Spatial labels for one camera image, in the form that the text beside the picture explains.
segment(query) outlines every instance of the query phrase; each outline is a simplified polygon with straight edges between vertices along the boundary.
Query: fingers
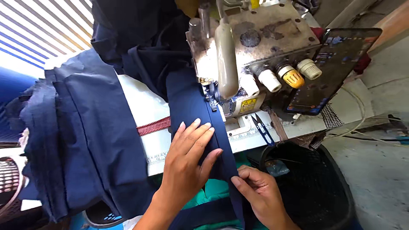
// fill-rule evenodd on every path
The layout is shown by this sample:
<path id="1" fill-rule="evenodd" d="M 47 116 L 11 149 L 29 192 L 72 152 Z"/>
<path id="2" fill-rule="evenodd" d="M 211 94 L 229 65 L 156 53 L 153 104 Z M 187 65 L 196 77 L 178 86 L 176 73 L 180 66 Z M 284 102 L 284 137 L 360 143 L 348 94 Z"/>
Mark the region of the fingers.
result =
<path id="1" fill-rule="evenodd" d="M 222 149 L 215 149 L 211 151 L 204 159 L 202 166 L 200 167 L 200 182 L 206 183 L 209 179 L 210 171 L 216 163 L 217 158 L 223 153 Z"/>
<path id="2" fill-rule="evenodd" d="M 277 185 L 274 177 L 249 166 L 242 165 L 239 167 L 238 176 L 246 180 L 254 188 Z"/>
<path id="3" fill-rule="evenodd" d="M 191 146 L 189 152 L 187 153 L 187 156 L 191 159 L 192 164 L 197 165 L 199 159 L 202 157 L 206 145 L 209 143 L 211 137 L 213 136 L 213 133 L 214 128 L 213 127 L 209 128 Z"/>
<path id="4" fill-rule="evenodd" d="M 210 128 L 211 124 L 208 122 L 202 126 L 198 127 L 197 123 L 200 123 L 200 119 L 196 119 L 192 125 L 186 128 L 178 140 L 178 149 L 186 154 L 195 142 Z"/>
<path id="5" fill-rule="evenodd" d="M 175 136 L 173 137 L 172 144 L 176 143 L 176 141 L 179 139 L 180 135 L 183 133 L 183 131 L 186 129 L 186 125 L 184 122 L 180 123 L 178 130 L 175 133 Z"/>
<path id="6" fill-rule="evenodd" d="M 249 167 L 249 166 L 240 166 L 238 168 L 238 175 L 240 178 L 242 178 L 243 180 L 251 180 L 251 181 L 260 181 L 262 179 L 264 179 L 265 177 L 265 173 L 259 171 L 258 169 Z"/>
<path id="7" fill-rule="evenodd" d="M 260 195 L 256 193 L 242 178 L 233 176 L 231 178 L 231 182 L 234 184 L 237 190 L 250 202 L 250 204 L 256 205 L 258 202 L 260 202 Z"/>

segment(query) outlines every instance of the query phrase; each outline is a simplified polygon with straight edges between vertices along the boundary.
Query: red checkered strap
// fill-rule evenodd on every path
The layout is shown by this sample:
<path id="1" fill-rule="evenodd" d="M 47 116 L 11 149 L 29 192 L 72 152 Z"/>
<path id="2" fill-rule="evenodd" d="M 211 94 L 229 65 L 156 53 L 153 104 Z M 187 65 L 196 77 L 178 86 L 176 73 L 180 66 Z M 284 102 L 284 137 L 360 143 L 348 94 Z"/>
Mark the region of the red checkered strap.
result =
<path id="1" fill-rule="evenodd" d="M 143 126 L 136 127 L 139 136 L 150 134 L 162 129 L 166 129 L 171 126 L 171 117 L 165 117 L 159 121 L 152 122 Z"/>

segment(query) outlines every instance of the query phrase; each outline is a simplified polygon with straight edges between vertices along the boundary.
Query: mesh basket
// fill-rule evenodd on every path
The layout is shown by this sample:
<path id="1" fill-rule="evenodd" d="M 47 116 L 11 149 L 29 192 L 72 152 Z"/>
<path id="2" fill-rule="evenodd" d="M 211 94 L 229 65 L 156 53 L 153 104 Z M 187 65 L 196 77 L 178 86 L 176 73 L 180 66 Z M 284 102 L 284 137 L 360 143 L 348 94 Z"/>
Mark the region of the mesh basket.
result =
<path id="1" fill-rule="evenodd" d="M 23 214 L 17 199 L 23 182 L 16 162 L 10 157 L 0 158 L 0 223 Z"/>
<path id="2" fill-rule="evenodd" d="M 301 229 L 340 230 L 350 224 L 355 217 L 351 191 L 324 146 L 311 151 L 287 142 L 265 149 L 264 157 L 261 151 L 247 155 L 252 165 L 261 158 L 280 159 L 290 170 L 276 181 L 288 215 Z"/>

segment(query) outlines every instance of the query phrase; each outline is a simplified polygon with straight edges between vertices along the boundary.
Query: pile of fabric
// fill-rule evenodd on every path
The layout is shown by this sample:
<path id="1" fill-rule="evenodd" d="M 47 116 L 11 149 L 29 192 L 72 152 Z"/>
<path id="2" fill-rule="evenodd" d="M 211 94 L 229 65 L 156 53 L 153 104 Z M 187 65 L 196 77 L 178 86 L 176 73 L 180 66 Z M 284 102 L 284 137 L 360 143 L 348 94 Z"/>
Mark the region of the pile of fabric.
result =
<path id="1" fill-rule="evenodd" d="M 190 66 L 184 34 L 189 18 L 173 0 L 95 0 L 92 11 L 94 49 L 46 70 L 45 79 L 8 105 L 12 126 L 30 132 L 23 170 L 30 182 L 20 198 L 41 200 L 55 222 L 99 201 L 125 219 L 145 212 L 158 187 L 147 176 L 141 138 L 117 77 L 127 74 L 169 103 L 173 131 L 196 118 L 212 124 L 215 133 L 203 157 L 224 150 L 210 178 L 226 181 L 229 196 L 182 210 L 170 229 L 237 219 L 251 229 L 256 218 L 230 181 L 238 173 L 224 122 L 205 101 Z"/>

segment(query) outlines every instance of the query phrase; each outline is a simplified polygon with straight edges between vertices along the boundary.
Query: hand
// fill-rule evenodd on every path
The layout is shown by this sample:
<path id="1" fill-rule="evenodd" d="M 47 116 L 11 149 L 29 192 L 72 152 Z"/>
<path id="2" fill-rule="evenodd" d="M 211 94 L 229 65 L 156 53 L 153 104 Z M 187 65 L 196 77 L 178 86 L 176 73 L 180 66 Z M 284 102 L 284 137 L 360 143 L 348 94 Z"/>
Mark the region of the hand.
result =
<path id="1" fill-rule="evenodd" d="M 202 166 L 198 165 L 214 133 L 210 123 L 197 128 L 199 124 L 200 119 L 187 128 L 183 122 L 180 124 L 165 159 L 162 184 L 134 230 L 167 229 L 177 213 L 209 179 L 210 171 L 223 150 L 211 151 Z"/>
<path id="2" fill-rule="evenodd" d="M 242 165 L 231 178 L 234 186 L 250 202 L 258 220 L 270 230 L 299 230 L 285 211 L 274 177 Z"/>

